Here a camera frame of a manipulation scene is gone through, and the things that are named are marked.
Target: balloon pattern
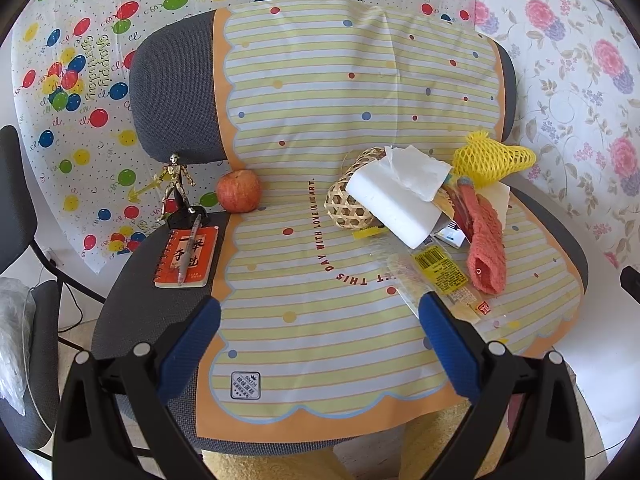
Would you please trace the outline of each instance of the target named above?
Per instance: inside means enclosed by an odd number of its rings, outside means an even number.
[[[138,194],[162,164],[144,152],[132,119],[129,73],[136,50],[156,30],[188,16],[264,1],[31,0],[21,13],[12,35],[20,134],[50,209],[94,272],[135,250],[160,225],[164,186]],[[474,26],[474,0],[358,1]],[[277,0],[273,9],[279,9]],[[350,21],[344,26],[358,26]],[[182,69],[187,77],[195,70],[191,64]],[[190,95],[166,92],[176,106],[190,106]],[[374,114],[371,109],[360,120]],[[191,166],[196,187],[187,186],[190,200],[222,210],[216,183],[229,171],[226,161]],[[174,200],[167,206],[174,210]]]

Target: red knitted cloth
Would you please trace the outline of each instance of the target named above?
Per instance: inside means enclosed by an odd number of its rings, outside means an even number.
[[[502,246],[502,224],[489,201],[468,179],[458,180],[458,189],[473,221],[473,236],[466,267],[474,286],[487,294],[500,294],[507,282],[507,260]]]

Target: orange notebook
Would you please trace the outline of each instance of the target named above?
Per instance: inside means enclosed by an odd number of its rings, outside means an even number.
[[[182,285],[178,284],[178,268],[180,259],[184,257],[187,241],[191,234],[190,229],[174,229],[171,231],[169,241],[156,267],[154,283],[165,288],[177,288],[179,286],[205,286],[209,280],[209,271],[213,253],[218,239],[218,226],[201,227],[196,234],[191,253],[191,261],[187,276]]]

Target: apple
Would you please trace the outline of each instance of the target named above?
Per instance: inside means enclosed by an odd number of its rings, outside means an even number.
[[[216,195],[229,213],[249,213],[258,207],[262,187],[253,171],[232,171],[218,181]]]

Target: yellow mesh net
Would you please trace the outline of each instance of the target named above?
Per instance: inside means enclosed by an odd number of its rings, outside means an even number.
[[[526,170],[535,161],[536,154],[529,148],[505,146],[490,139],[484,131],[469,134],[466,146],[453,154],[454,172],[470,177],[476,187],[488,186],[510,173]]]

